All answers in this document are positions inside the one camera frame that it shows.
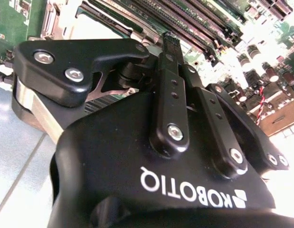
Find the mounting hole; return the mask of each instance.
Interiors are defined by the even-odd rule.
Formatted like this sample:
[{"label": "mounting hole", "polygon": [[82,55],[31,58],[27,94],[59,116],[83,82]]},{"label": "mounting hole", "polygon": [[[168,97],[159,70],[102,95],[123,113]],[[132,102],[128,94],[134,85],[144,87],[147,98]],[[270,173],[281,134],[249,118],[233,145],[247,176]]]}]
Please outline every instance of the mounting hole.
[{"label": "mounting hole", "polygon": [[178,95],[178,94],[172,92],[171,95],[172,95],[172,97],[173,97],[174,99],[179,99],[179,95]]},{"label": "mounting hole", "polygon": [[171,83],[174,84],[175,86],[178,85],[177,81],[176,80],[171,80]]},{"label": "mounting hole", "polygon": [[222,115],[220,115],[219,113],[216,113],[216,116],[218,117],[219,120],[223,120]]}]

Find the green circuit board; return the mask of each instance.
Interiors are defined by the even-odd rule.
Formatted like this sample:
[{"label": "green circuit board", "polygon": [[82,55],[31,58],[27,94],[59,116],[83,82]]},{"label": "green circuit board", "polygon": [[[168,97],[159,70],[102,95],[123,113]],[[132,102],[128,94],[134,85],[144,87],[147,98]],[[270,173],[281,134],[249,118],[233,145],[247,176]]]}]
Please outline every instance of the green circuit board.
[{"label": "green circuit board", "polygon": [[[233,70],[236,68],[235,65],[239,63],[232,63],[230,60],[232,58],[235,59],[237,55],[245,53],[247,47],[252,44],[258,45],[258,48],[267,55],[265,62],[276,68],[280,74],[283,74],[285,71],[294,72],[294,0],[287,1],[287,4],[292,7],[293,12],[283,22],[278,20],[264,7],[260,7],[257,1],[230,0],[228,1],[229,6],[225,4],[226,0],[199,1],[226,22],[236,34],[243,33],[241,37],[242,42],[235,47],[235,50],[233,48],[229,48],[227,51],[215,50],[216,57],[219,60],[219,64],[215,67],[205,60],[205,56],[201,51],[195,49],[186,41],[181,41],[185,60],[197,69],[205,85],[223,81],[227,77],[237,75],[239,72]],[[141,9],[138,9],[131,0],[115,0],[115,2],[118,2],[122,7],[147,21],[159,34],[167,31],[162,24],[145,14]],[[157,8],[158,3],[156,1],[149,0],[147,2],[153,2],[154,9],[164,12],[160,5]],[[186,8],[183,1],[177,1],[177,5],[183,7],[183,11],[190,11],[189,8]],[[245,21],[231,10],[231,6],[245,17]],[[259,14],[258,18],[253,17],[249,13],[248,8],[250,7],[256,9]],[[177,19],[176,21],[181,25],[183,23]],[[205,28],[211,29],[211,26],[208,24],[209,22],[203,21],[202,18],[201,21]],[[214,48],[214,45],[207,41],[204,44]]]},{"label": "green circuit board", "polygon": [[40,36],[44,0],[0,0],[0,64],[10,58],[6,51],[13,51],[29,36]]}]

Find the metal bracket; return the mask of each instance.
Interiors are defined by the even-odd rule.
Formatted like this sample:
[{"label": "metal bracket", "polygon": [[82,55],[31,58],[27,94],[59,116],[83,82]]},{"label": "metal bracket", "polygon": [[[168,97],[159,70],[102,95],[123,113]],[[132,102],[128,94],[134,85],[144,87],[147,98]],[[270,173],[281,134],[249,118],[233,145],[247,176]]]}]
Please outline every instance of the metal bracket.
[{"label": "metal bracket", "polygon": [[76,107],[85,102],[93,73],[99,72],[101,78],[92,99],[106,95],[101,89],[116,64],[138,64],[148,57],[148,50],[133,39],[27,41],[15,50],[14,71],[26,87],[60,105]]},{"label": "metal bracket", "polygon": [[289,168],[287,162],[281,161],[286,161],[285,157],[270,142],[266,134],[220,85],[209,84],[207,89],[217,96],[247,160],[260,175],[270,170]]},{"label": "metal bracket", "polygon": [[33,113],[55,144],[71,123],[85,116],[84,105],[76,108],[63,107],[27,88],[19,78],[15,83],[18,103]]},{"label": "metal bracket", "polygon": [[247,172],[247,161],[227,121],[216,95],[205,90],[196,70],[182,65],[186,82],[187,103],[194,104],[201,120],[200,131],[210,148],[216,169],[226,178],[235,178]]},{"label": "metal bracket", "polygon": [[165,158],[177,158],[189,147],[185,85],[178,75],[178,65],[184,62],[180,51],[178,40],[163,36],[150,143]]}]

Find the ram slot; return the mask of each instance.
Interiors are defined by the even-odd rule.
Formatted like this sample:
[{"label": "ram slot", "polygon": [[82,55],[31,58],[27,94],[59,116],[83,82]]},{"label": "ram slot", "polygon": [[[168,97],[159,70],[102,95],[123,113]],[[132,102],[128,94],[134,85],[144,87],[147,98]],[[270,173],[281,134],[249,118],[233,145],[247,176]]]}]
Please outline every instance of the ram slot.
[{"label": "ram slot", "polygon": [[286,15],[289,15],[293,12],[293,9],[284,0],[278,0],[275,5]]},{"label": "ram slot", "polygon": [[230,28],[225,24],[216,14],[214,14],[211,10],[209,10],[206,6],[200,3],[197,0],[186,0],[182,2],[182,4],[186,5],[188,8],[193,8],[196,14],[205,20],[210,26],[215,28],[216,30],[225,33],[226,29]]},{"label": "ram slot", "polygon": [[267,9],[273,16],[275,16],[280,21],[283,21],[288,13],[285,13],[282,9],[279,8],[279,5],[276,2],[272,4],[268,0],[257,0],[265,9]]},{"label": "ram slot", "polygon": [[215,0],[215,1],[218,1],[217,3],[229,9],[233,14],[235,14],[241,20],[241,22],[244,23],[247,21],[246,18],[239,12],[239,10],[229,2],[229,0]]},{"label": "ram slot", "polygon": [[148,17],[165,27],[165,29],[174,33],[179,39],[182,39],[198,51],[202,52],[205,55],[206,59],[211,61],[213,65],[218,62],[213,49],[208,47],[203,40],[201,40],[195,34],[181,27],[180,24],[165,15],[163,12],[155,10],[145,0],[136,0],[132,2],[132,4],[138,10],[144,12],[144,14],[146,14]]},{"label": "ram slot", "polygon": [[156,6],[160,7],[161,10],[163,10],[167,15],[170,17],[173,17],[177,21],[184,22],[189,30],[193,31],[193,33],[202,38],[207,43],[213,43],[214,40],[216,40],[216,36],[209,32],[206,28],[204,28],[202,25],[197,23],[193,18],[191,18],[189,15],[187,15],[185,12],[183,12],[181,9],[179,9],[176,5],[174,5],[172,2],[168,1],[158,1],[156,3]]}]

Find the electronic component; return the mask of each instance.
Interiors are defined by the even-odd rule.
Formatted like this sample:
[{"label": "electronic component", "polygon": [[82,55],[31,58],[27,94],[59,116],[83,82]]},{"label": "electronic component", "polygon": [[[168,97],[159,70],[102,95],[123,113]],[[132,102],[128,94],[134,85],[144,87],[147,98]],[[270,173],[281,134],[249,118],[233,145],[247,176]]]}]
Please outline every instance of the electronic component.
[{"label": "electronic component", "polygon": [[260,76],[254,70],[247,73],[245,75],[245,78],[248,83],[248,86],[253,90],[259,89],[259,86],[263,84],[263,81],[261,80]]},{"label": "electronic component", "polygon": [[[265,96],[265,100],[263,111],[260,113],[261,120],[279,111],[281,108],[294,100],[292,95],[288,92],[290,88],[285,90],[286,91],[282,90],[277,83],[270,83],[264,88],[263,94]],[[259,95],[253,95],[246,100],[245,105],[248,111],[257,117],[260,110],[260,103],[261,97]]]},{"label": "electronic component", "polygon": [[259,12],[257,11],[257,9],[255,9],[252,6],[249,6],[246,12],[251,18],[254,18],[254,19],[259,15]]},{"label": "electronic component", "polygon": [[247,48],[247,52],[248,55],[250,56],[250,58],[256,62],[261,62],[262,60],[262,54],[259,51],[259,49],[257,48],[256,45],[250,45]]},{"label": "electronic component", "polygon": [[251,61],[249,60],[246,54],[242,54],[238,59],[243,72],[249,72],[253,69]]},{"label": "electronic component", "polygon": [[290,85],[290,86],[294,86],[294,74],[292,74],[291,72],[287,71],[285,72],[282,77],[286,80],[286,82]]},{"label": "electronic component", "polygon": [[276,82],[279,79],[279,76],[275,72],[274,68],[269,67],[268,69],[265,70],[266,72],[266,77],[270,80],[270,82]]},{"label": "electronic component", "polygon": [[29,11],[30,9],[30,4],[24,0],[20,0],[19,5],[26,11]]},{"label": "electronic component", "polygon": [[293,9],[284,0],[257,0],[266,10],[280,21],[293,12]]},{"label": "electronic component", "polygon": [[10,51],[10,50],[6,50],[5,51],[5,56],[8,59],[12,59],[14,57],[14,53],[12,51]]},{"label": "electronic component", "polygon": [[235,83],[232,79],[228,80],[227,83],[223,84],[224,89],[228,94],[235,100],[235,102],[246,101],[246,95],[241,86]]}]

